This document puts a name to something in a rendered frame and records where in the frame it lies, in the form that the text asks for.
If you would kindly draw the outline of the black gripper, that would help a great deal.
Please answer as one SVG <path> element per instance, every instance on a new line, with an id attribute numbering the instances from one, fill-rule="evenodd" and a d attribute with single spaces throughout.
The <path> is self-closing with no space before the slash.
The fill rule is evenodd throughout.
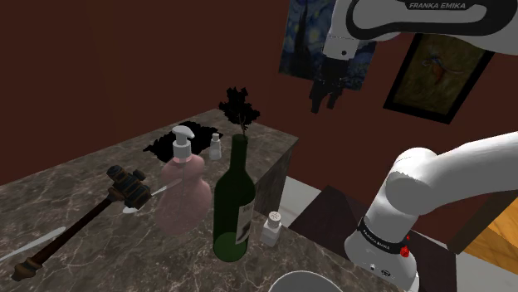
<path id="1" fill-rule="evenodd" d="M 323 58 L 318 71 L 315 73 L 314 82 L 310 92 L 310 111 L 313 114 L 319 113 L 320 104 L 324 99 L 324 96 L 319 94 L 323 94 L 325 90 L 327 90 L 327 93 L 338 90 L 341 86 L 341 81 L 346 76 L 349 64 L 349 60 L 334 59 L 328 56 Z M 330 93 L 326 107 L 332 110 L 340 96 L 342 96 L 341 92 Z"/>

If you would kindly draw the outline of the blue starry night painting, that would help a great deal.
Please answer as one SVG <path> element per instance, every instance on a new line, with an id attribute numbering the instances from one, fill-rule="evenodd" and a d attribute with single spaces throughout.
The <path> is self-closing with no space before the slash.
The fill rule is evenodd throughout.
<path id="1" fill-rule="evenodd" d="M 307 80 L 319 75 L 322 49 L 330 29 L 335 0 L 290 0 L 279 72 Z M 361 41 L 340 78 L 341 86 L 360 90 L 376 43 Z"/>

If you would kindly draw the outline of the black leafy plant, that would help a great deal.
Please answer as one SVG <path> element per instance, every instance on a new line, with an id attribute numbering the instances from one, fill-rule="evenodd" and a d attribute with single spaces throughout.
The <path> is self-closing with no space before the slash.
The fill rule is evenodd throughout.
<path id="1" fill-rule="evenodd" d="M 245 87 L 237 90 L 236 87 L 227 89 L 227 101 L 220 102 L 218 108 L 224 113 L 228 121 L 237 124 L 245 135 L 248 126 L 261 114 L 252 108 L 252 104 L 246 101 L 248 92 Z"/>

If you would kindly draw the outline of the black framed bird painting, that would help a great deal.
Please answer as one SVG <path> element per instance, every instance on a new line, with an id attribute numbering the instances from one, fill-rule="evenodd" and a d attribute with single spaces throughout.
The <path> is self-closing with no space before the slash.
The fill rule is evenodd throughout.
<path id="1" fill-rule="evenodd" d="M 384 108 L 450 124 L 493 56 L 452 36 L 417 33 Z"/>

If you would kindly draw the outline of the small white shaker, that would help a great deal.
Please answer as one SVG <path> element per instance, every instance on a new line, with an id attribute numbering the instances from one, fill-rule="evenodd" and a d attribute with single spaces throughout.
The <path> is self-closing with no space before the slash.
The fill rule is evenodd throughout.
<path id="1" fill-rule="evenodd" d="M 219 133 L 213 133 L 209 148 L 209 158 L 219 160 L 222 157 L 221 140 Z"/>

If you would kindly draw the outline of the green wine bottle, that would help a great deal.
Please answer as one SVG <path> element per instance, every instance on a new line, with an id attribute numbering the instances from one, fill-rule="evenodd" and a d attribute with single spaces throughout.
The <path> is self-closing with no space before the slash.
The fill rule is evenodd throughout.
<path id="1" fill-rule="evenodd" d="M 247 145 L 244 134 L 232 136 L 229 169 L 214 189 L 213 252 L 225 262 L 246 254 L 251 231 L 256 189 L 246 170 Z"/>

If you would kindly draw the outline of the white salt shaker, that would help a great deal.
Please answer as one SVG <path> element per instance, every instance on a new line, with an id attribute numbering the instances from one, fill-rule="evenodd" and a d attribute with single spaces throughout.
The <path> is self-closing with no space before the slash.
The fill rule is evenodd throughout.
<path id="1" fill-rule="evenodd" d="M 261 241 L 268 246 L 274 246 L 281 232 L 281 214 L 270 212 L 261 233 Z"/>

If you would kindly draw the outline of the pink soap dispenser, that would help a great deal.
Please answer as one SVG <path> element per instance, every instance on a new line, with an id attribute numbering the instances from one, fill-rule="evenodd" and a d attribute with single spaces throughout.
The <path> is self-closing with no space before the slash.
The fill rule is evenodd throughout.
<path id="1" fill-rule="evenodd" d="M 173 157 L 162 168 L 165 186 L 155 209 L 157 227 L 169 236 L 180 236 L 197 227 L 211 207 L 210 186 L 203 180 L 205 162 L 192 153 L 193 131 L 184 125 L 172 128 Z"/>

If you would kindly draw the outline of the white bowl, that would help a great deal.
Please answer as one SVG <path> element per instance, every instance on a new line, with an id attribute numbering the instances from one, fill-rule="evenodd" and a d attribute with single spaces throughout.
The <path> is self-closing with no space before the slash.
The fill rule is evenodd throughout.
<path id="1" fill-rule="evenodd" d="M 279 277 L 268 292 L 343 292 L 322 275 L 307 270 L 288 272 Z"/>

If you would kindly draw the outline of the dark war hammer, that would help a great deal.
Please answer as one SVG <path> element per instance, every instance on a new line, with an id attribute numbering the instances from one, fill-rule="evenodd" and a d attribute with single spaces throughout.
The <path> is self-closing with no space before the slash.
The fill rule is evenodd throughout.
<path id="1" fill-rule="evenodd" d="M 143 184 L 145 175 L 138 169 L 128 173 L 121 166 L 115 165 L 110 167 L 106 174 L 113 181 L 112 186 L 108 188 L 107 197 L 34 256 L 27 257 L 22 263 L 16 264 L 11 276 L 14 281 L 19 282 L 33 277 L 51 256 L 112 202 L 123 202 L 127 207 L 139 210 L 151 198 L 150 187 Z"/>

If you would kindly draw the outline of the wooden framed panel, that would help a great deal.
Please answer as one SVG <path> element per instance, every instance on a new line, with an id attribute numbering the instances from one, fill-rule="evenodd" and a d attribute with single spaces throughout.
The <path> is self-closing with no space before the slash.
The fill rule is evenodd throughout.
<path id="1" fill-rule="evenodd" d="M 465 252 L 518 275 L 518 190 L 491 194 L 447 243 L 449 251 Z"/>

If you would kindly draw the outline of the silver knife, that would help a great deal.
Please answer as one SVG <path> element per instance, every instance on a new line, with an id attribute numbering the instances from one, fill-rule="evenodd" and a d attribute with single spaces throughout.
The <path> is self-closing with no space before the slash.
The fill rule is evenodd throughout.
<path id="1" fill-rule="evenodd" d="M 40 236 L 38 237 L 36 240 L 34 241 L 30 241 L 29 243 L 27 243 L 26 245 L 10 252 L 9 254 L 6 254 L 5 256 L 1 257 L 0 258 L 0 262 L 1 261 L 4 261 L 12 256 L 15 256 L 23 251 L 26 251 L 28 249 L 31 249 L 33 248 L 34 246 L 38 246 L 46 241 L 49 241 L 50 239 L 53 239 L 57 236 L 59 236 L 62 232 L 64 232 L 66 230 L 66 227 L 65 226 L 62 226 L 62 227 L 59 227 L 57 229 L 55 229 L 54 231 L 51 231 L 49 233 L 47 233 L 46 235 L 44 236 Z"/>

